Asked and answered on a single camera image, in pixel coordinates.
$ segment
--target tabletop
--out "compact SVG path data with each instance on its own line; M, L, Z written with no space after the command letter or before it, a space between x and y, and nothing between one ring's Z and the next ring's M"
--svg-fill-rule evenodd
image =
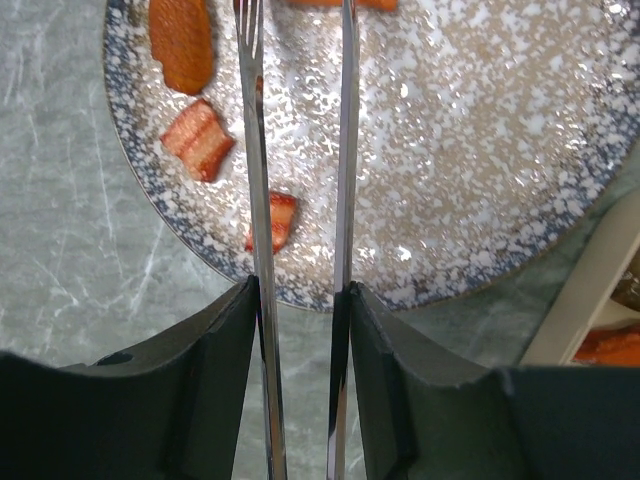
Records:
M90 363L197 312L230 283L164 225L111 124L102 77L105 0L12 0L0 11L0 349ZM589 234L640 185L640 148L541 258L490 287L399 317L486 366L517 362ZM324 477L330 318L279 307L291 478ZM259 355L235 479L265 471ZM364 463L350 377L348 476Z

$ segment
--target metal utensil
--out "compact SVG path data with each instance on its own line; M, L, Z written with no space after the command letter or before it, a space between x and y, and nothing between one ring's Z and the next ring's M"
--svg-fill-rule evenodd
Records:
M274 288L273 244L263 111L263 0L233 0L244 100L244 125L251 199L254 268L260 279L258 329L268 475L287 478L280 375L278 320Z
M334 306L331 333L329 438L327 480L342 480L345 471L347 363L349 359L351 264L355 210L358 115L360 110L360 38L355 0L342 2L342 93L340 101L340 163L338 218L334 264Z

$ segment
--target orange food item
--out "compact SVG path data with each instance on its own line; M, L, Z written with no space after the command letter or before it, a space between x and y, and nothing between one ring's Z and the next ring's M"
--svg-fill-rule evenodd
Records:
M592 330L574 356L580 363L640 367L640 324L618 330Z
M213 75L206 0L150 0L151 55L162 63L167 87L196 95Z
M316 7L340 7L342 0L289 0L298 5L312 5ZM386 10L391 12L398 6L398 0L357 0L357 4L367 8Z
M215 180L222 160L234 145L211 105L200 99L185 108L160 137L169 152L184 163L191 178Z
M271 238L273 241L273 253L278 253L289 238L289 230L293 215L296 212L296 199L291 195L278 192L269 192L269 205L271 212ZM246 250L253 252L253 232L249 231Z

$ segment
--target gray table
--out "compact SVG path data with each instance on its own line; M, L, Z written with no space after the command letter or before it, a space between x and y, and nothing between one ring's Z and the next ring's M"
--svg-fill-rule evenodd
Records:
M122 155L102 82L104 3L13 0L0 9L0 349L56 366L139 342L229 287L165 227ZM517 361L598 218L639 184L637 149L553 251L482 292L401 317L481 364ZM290 477L320 479L329 317L280 313ZM347 465L363 479L353 392L351 382ZM262 426L254 362L234 478L262 476Z

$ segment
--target speckled plate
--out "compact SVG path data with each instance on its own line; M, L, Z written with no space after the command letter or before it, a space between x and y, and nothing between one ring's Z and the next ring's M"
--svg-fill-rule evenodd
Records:
M237 146L214 184L191 181L159 135L194 99L151 60L148 0L108 0L107 93L142 188L205 262L252 271L242 99L231 0L211 7L215 77L203 92ZM279 300L332 303L339 9L268 2L270 184L300 209L276 256ZM399 0L361 9L354 275L393 309L460 295L537 256L619 169L640 124L640 0Z

